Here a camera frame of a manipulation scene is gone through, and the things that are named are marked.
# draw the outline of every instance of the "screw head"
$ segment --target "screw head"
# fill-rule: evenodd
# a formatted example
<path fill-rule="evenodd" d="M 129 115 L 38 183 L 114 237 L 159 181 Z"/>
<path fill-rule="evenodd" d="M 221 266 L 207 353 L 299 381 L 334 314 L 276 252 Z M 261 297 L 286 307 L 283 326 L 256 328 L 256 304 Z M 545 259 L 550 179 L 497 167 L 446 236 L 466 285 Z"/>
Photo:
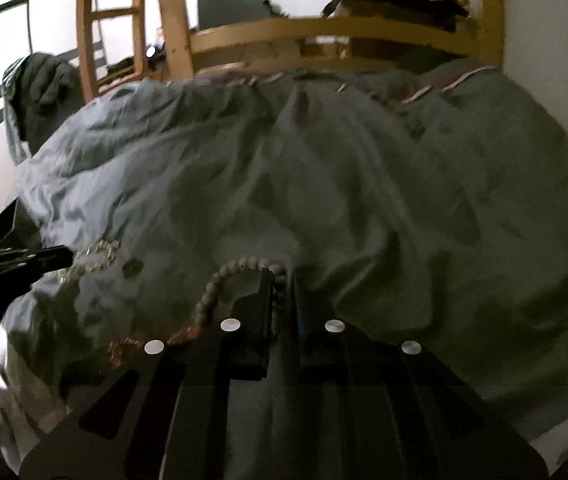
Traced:
<path fill-rule="evenodd" d="M 234 317 L 229 317 L 228 319 L 224 319 L 219 324 L 219 327 L 224 332 L 235 332 L 235 330 L 239 330 L 240 326 L 241 326 L 240 320 L 235 319 Z"/>
<path fill-rule="evenodd" d="M 421 345 L 417 341 L 404 341 L 401 344 L 401 351 L 408 355 L 417 355 L 421 352 Z"/>
<path fill-rule="evenodd" d="M 144 352 L 149 355 L 158 354 L 163 350 L 163 343 L 159 339 L 153 339 L 144 345 Z"/>
<path fill-rule="evenodd" d="M 344 325 L 344 322 L 340 321 L 339 319 L 331 319 L 330 321 L 327 321 L 324 324 L 324 328 L 328 332 L 337 334 L 339 332 L 344 332 L 344 330 L 346 329 L 346 325 Z"/>

